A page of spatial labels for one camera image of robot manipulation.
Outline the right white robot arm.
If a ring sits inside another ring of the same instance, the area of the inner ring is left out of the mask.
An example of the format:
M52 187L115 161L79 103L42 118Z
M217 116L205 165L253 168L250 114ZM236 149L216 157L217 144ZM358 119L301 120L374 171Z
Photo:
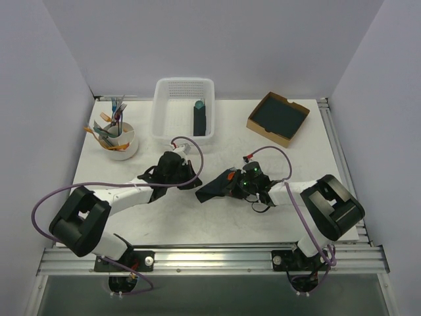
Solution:
M316 254L339 240L365 216L363 206L331 174L308 182L271 180L253 161L230 171L227 180L226 193L230 197L255 196L268 207L292 204L306 231L291 254L299 269L310 267Z

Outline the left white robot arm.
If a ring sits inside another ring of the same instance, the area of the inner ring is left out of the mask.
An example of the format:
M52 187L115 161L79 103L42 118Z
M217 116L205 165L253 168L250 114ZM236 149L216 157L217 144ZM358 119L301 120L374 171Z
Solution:
M191 161L181 152L166 151L157 165L123 187L89 190L78 186L49 225L49 232L78 257L93 253L109 258L119 271L133 263L131 244L105 231L109 217L137 205L152 203L169 188L190 190L202 185Z

